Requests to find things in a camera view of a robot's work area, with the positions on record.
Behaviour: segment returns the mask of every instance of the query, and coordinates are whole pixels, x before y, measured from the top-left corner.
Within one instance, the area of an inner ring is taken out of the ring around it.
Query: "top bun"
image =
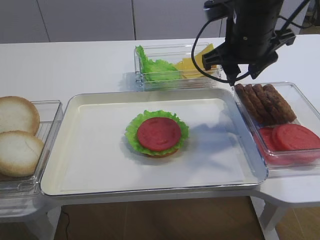
[[[30,101],[18,96],[0,97],[0,133],[19,130],[35,135],[39,124],[38,110]]]

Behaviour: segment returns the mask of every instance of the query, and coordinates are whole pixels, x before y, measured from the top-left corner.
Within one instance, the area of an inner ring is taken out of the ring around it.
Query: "plastic container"
[[[316,135],[320,136],[320,114],[297,88],[297,86],[291,82],[272,82],[270,84],[276,88],[276,90],[283,96],[283,98],[289,103],[294,111],[297,118],[292,122],[292,124],[302,125],[314,132]],[[253,139],[257,144],[257,148],[259,149],[261,155],[265,158],[270,177],[320,173],[320,148],[286,151],[272,151],[268,149],[259,132],[259,129],[263,126],[258,124],[249,115],[247,109],[241,103],[237,93],[234,92],[234,96],[238,108],[248,125]],[[293,163],[289,165],[274,165],[268,163],[268,160],[290,160]]]
[[[200,53],[208,45],[209,43],[198,43],[195,48],[194,55]],[[149,60],[165,60],[171,64],[177,64],[182,61],[183,58],[191,58],[192,44],[143,46],[143,49]],[[216,85],[215,80],[205,76],[184,78],[184,75],[192,76],[198,74],[199,72],[197,70],[143,73],[141,57],[137,53],[136,49],[134,50],[134,64],[136,84],[137,87],[142,91],[213,88]],[[209,73],[220,78],[219,66],[213,67]],[[179,75],[179,79],[166,80],[167,78],[170,79],[172,74]],[[164,80],[148,81],[151,76],[159,76]]]
[[[44,143],[44,146],[33,175],[27,177],[9,177],[0,174],[1,197],[4,197],[6,194],[16,195],[22,193],[22,195],[25,195],[26,192],[32,194],[47,164],[50,151],[63,119],[60,101],[34,101],[32,103],[37,108],[40,117],[39,129],[35,136]]]

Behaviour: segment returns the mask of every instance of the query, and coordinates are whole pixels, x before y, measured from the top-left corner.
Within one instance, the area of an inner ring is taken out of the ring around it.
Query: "green lettuce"
[[[140,125],[148,119],[151,118],[169,118],[174,120],[180,127],[181,130],[181,138],[179,142],[174,145],[173,147],[163,150],[163,151],[152,151],[148,148],[143,147],[137,137],[137,131]],[[147,111],[145,110],[143,114],[139,114],[136,116],[130,124],[126,127],[126,132],[125,136],[128,139],[129,144],[132,146],[132,148],[142,154],[148,154],[148,155],[165,155],[174,152],[175,150],[179,149],[182,147],[184,144],[184,141],[188,138],[189,136],[189,127],[180,120],[179,117],[177,117],[176,114],[172,114],[171,112],[159,110],[159,111]]]
[[[141,72],[148,82],[181,79],[180,72],[172,63],[158,59],[148,59],[142,46],[135,47],[142,63]]]

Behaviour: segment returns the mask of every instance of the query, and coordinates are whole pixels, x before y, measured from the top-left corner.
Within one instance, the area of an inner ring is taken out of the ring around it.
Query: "red tomato slice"
[[[279,151],[279,147],[274,143],[274,141],[272,140],[272,132],[273,132],[273,128],[272,127],[263,127],[259,129],[259,132],[262,136],[262,139],[265,143],[265,145],[267,146],[267,148],[271,151]],[[272,165],[290,165],[293,163],[293,161],[291,159],[288,159],[286,156],[272,156],[267,154],[263,147],[261,146],[261,144],[259,143],[258,140],[256,140],[256,143],[258,145],[258,149],[260,150],[261,154],[263,155],[265,161],[268,164],[272,164]]]
[[[298,124],[283,124],[275,127],[272,139],[284,151],[320,148],[320,138],[306,127]],[[294,162],[302,164],[311,163],[319,157],[318,152],[302,152],[292,156]]]
[[[163,151],[176,145],[181,138],[181,129],[172,119],[153,117],[145,120],[137,131],[139,143],[152,151]]]

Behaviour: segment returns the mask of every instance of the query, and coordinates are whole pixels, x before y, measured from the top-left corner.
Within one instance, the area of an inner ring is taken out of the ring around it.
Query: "white table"
[[[200,42],[218,46],[223,38],[205,38]],[[137,45],[165,45],[193,43],[193,39],[109,41],[109,42],[55,42],[0,45],[0,96],[21,96],[30,101],[61,100],[64,108],[68,100],[81,93],[136,91],[134,47]],[[255,81],[242,83],[289,81],[295,83],[310,102],[320,111],[320,82],[318,68],[320,35],[298,36],[294,45],[283,46],[278,51],[278,62],[269,66]],[[219,87],[229,89],[226,84]],[[176,195],[151,195],[139,200],[201,198],[223,196],[254,196],[252,198],[266,239],[276,239],[275,224],[289,207],[313,207],[320,205],[318,184],[320,174],[267,179],[253,190],[200,192],[179,197]],[[24,206],[8,211],[0,200],[0,220],[24,221],[37,212],[45,212],[54,205],[35,198],[23,199]],[[117,202],[124,199],[98,198],[80,203]],[[15,208],[20,203],[10,202]]]

